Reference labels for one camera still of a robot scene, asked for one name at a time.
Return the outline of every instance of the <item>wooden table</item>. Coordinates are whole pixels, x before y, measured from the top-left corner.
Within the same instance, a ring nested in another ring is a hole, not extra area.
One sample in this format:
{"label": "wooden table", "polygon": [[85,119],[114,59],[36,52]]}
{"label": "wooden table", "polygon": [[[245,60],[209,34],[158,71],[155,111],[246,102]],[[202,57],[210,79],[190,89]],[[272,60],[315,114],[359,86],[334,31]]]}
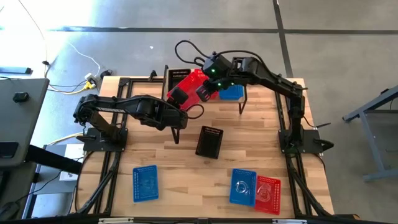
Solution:
{"label": "wooden table", "polygon": [[[114,96],[120,77],[105,77],[101,96]],[[304,86],[303,79],[292,81]],[[161,97],[161,83],[136,83],[132,95],[149,94]],[[275,94],[263,86],[248,86],[246,108],[239,115],[236,103],[204,103],[205,113],[189,120],[181,130],[180,144],[174,144],[169,128],[158,131],[141,126],[132,117],[127,119],[129,137],[122,153],[113,200],[112,216],[130,217],[228,217],[228,218],[291,218],[294,217],[285,157],[279,149],[277,131],[279,120]],[[308,100],[305,116],[312,123]],[[196,116],[193,108],[190,116]],[[108,122],[111,113],[103,113]],[[305,121],[304,128],[310,128]],[[224,130],[217,160],[195,155],[201,127]],[[103,152],[95,152],[87,160],[80,178],[78,204],[81,207],[98,185]],[[325,171],[319,158],[303,154],[308,188],[330,213],[333,213]],[[132,200],[132,169],[155,164],[158,167],[158,200],[134,203]],[[229,186],[233,168],[254,170],[258,175],[282,181],[280,215],[255,211],[252,207],[229,203]],[[300,208],[304,212],[302,193],[298,189]],[[101,211],[106,204],[108,188],[104,191]]]}

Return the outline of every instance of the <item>blue tray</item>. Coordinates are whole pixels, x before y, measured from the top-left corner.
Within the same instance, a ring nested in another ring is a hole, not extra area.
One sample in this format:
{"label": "blue tray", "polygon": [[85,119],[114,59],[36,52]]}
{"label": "blue tray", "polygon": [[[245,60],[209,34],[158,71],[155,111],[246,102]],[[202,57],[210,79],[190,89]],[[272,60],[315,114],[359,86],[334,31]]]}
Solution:
{"label": "blue tray", "polygon": [[256,172],[233,169],[229,202],[254,206],[256,201]]}
{"label": "blue tray", "polygon": [[243,86],[231,85],[226,90],[220,90],[218,95],[221,100],[238,100],[243,96]]}
{"label": "blue tray", "polygon": [[156,165],[136,167],[132,170],[132,197],[134,202],[159,198]]}

